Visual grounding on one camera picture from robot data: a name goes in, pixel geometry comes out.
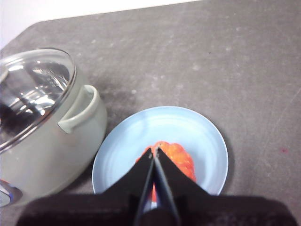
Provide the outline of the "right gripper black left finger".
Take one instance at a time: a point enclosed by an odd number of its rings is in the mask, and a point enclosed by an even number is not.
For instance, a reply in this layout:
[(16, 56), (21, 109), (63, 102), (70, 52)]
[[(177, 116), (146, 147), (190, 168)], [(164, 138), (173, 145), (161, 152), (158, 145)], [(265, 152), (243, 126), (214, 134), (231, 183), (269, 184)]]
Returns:
[(26, 205), (18, 226), (132, 226), (151, 201), (151, 149), (101, 194), (57, 194)]

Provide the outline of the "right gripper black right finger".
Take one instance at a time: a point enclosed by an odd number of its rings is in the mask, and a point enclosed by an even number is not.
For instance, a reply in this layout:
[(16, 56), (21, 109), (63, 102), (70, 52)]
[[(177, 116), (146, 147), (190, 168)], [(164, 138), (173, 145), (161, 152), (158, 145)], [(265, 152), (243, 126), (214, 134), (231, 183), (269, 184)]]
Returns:
[(210, 195), (184, 175), (164, 152), (155, 152), (158, 204), (180, 226), (296, 226), (289, 209), (260, 196)]

